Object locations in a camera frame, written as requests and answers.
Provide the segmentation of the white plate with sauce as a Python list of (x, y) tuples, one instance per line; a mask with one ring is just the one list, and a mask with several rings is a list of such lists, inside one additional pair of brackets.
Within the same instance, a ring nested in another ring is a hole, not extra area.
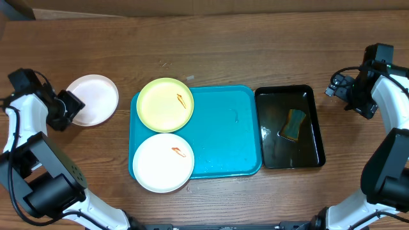
[(115, 112), (119, 102), (119, 92), (112, 80), (97, 74), (82, 76), (67, 87), (84, 104), (73, 119), (73, 123), (90, 127), (103, 123)]

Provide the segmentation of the green yellow sponge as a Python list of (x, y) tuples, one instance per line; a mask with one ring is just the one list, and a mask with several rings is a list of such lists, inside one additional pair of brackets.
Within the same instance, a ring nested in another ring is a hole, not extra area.
[(279, 131), (279, 135), (293, 142), (298, 141), (300, 127), (306, 117), (305, 112), (298, 109), (290, 109), (286, 122)]

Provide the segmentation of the yellow-green plate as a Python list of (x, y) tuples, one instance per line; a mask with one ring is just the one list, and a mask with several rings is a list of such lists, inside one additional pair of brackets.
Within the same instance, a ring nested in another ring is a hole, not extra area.
[(194, 112), (191, 90), (173, 78), (155, 79), (139, 92), (137, 115), (147, 128), (159, 133), (174, 132), (184, 127)]

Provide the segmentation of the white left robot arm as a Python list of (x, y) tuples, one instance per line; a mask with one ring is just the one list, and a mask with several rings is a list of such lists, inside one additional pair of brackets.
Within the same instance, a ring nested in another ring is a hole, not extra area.
[(48, 127), (64, 130), (83, 106), (69, 91), (26, 88), (5, 98), (9, 136), (1, 184), (20, 218), (33, 226), (66, 219), (86, 229), (137, 229), (126, 212), (88, 189), (81, 170), (47, 136)]

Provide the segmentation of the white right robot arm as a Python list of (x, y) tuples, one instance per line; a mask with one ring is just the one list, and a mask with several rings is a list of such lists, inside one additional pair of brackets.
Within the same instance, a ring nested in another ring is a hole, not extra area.
[(408, 212), (408, 69), (370, 60), (359, 70), (368, 80), (352, 89), (368, 89), (377, 104), (387, 136), (365, 165), (360, 189), (343, 202), (322, 209), (301, 229), (366, 229), (383, 217), (402, 222)]

